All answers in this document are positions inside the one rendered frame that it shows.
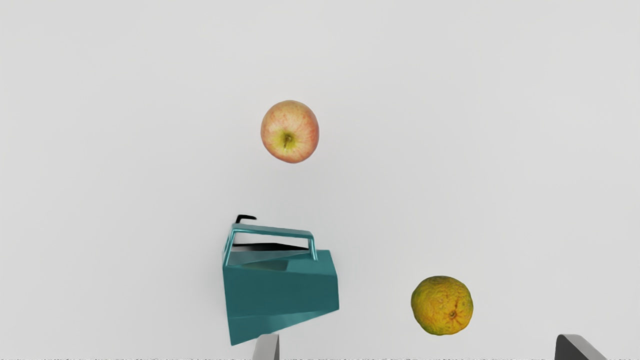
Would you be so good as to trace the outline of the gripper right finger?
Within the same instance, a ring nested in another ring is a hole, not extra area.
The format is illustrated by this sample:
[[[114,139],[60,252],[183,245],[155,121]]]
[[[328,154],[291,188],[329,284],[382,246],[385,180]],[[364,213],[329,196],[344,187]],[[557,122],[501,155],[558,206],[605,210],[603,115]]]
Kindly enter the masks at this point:
[[[554,360],[608,360],[581,335],[561,333],[555,343]]]

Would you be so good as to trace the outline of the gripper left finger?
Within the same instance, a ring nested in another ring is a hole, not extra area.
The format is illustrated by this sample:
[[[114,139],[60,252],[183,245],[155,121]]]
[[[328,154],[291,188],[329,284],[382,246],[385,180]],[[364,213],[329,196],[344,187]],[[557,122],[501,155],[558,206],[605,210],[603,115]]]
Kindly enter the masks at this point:
[[[280,335],[265,333],[256,339],[252,360],[281,360]]]

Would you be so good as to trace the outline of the teal faceted mug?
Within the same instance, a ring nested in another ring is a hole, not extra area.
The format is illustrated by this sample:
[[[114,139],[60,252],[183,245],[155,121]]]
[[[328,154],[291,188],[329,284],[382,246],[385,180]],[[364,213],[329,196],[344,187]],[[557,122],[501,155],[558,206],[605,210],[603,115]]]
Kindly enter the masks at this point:
[[[235,244],[238,234],[304,239]],[[329,250],[308,230],[233,223],[222,253],[228,332],[232,346],[336,312],[339,281]]]

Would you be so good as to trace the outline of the green yellow orange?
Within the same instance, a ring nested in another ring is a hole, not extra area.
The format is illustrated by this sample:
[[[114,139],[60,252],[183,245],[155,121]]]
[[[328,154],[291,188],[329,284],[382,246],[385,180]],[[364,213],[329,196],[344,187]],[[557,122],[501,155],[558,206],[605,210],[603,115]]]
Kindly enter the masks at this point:
[[[418,325],[437,337],[464,330],[474,312],[473,297],[468,287],[462,281],[445,275],[422,280],[411,294],[410,306]]]

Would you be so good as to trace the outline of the red yellow apple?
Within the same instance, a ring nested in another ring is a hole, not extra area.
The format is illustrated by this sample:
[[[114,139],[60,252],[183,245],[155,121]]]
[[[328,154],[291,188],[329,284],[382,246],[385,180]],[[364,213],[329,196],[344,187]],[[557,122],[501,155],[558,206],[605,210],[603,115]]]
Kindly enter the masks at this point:
[[[320,139],[320,127],[313,110],[296,100],[278,102],[263,116],[260,137],[268,153],[290,164],[313,155]]]

